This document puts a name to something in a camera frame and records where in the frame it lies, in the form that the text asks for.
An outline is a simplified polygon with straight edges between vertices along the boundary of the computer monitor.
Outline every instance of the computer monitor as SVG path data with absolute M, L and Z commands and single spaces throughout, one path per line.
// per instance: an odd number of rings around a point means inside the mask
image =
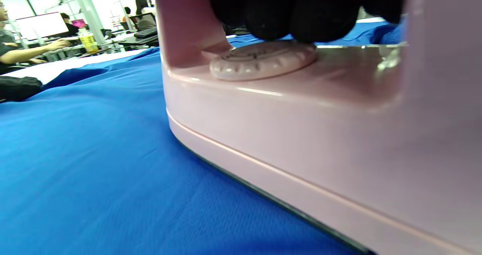
M 27 40 L 37 39 L 38 37 L 50 37 L 63 32 L 68 32 L 60 13 L 48 13 L 28 18 L 16 20 L 19 32 Z
M 80 20 L 73 20 L 72 25 L 82 28 L 85 26 L 85 21 L 82 18 Z

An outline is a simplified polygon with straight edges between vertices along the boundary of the black bag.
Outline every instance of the black bag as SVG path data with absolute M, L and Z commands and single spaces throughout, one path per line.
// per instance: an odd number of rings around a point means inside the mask
M 21 102 L 42 91 L 37 78 L 0 76 L 0 102 Z

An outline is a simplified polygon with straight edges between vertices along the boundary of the black glove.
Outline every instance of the black glove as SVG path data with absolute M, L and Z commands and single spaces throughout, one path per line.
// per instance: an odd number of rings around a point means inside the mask
M 255 37 L 275 40 L 287 34 L 300 42 L 344 37 L 361 6 L 374 16 L 398 23 L 403 0 L 210 0 L 217 18 L 230 26 L 246 25 Z

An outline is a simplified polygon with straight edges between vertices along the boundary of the table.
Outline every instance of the table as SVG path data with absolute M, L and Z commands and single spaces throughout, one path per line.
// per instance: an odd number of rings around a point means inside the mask
M 123 46 L 142 46 L 155 41 L 159 42 L 157 35 L 153 35 L 152 37 L 148 37 L 148 38 L 136 38 L 134 37 L 134 33 L 132 33 L 132 34 L 123 35 L 121 37 L 124 37 L 124 36 L 127 36 L 127 37 L 123 38 L 121 41 L 118 42 L 120 45 L 123 45 Z

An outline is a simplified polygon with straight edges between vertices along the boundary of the white fabric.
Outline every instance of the white fabric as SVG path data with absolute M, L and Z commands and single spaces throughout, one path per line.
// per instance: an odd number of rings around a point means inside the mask
M 56 61 L 52 63 L 45 63 L 45 64 L 39 64 L 36 66 L 31 66 L 29 68 L 7 73 L 5 76 L 18 77 L 18 78 L 34 77 L 40 80 L 45 85 L 46 83 L 52 81 L 54 78 L 56 78 L 58 75 L 60 75 L 60 73 L 62 73 L 65 70 L 80 68 L 92 63 L 100 63 L 100 62 L 105 62 L 105 61 L 123 58 L 127 56 L 132 56 L 142 51 L 144 50 L 141 49 L 141 50 L 133 50 L 133 51 L 127 51 L 127 52 L 101 54 L 98 56 L 90 56 L 85 58 L 71 58 L 63 61 Z

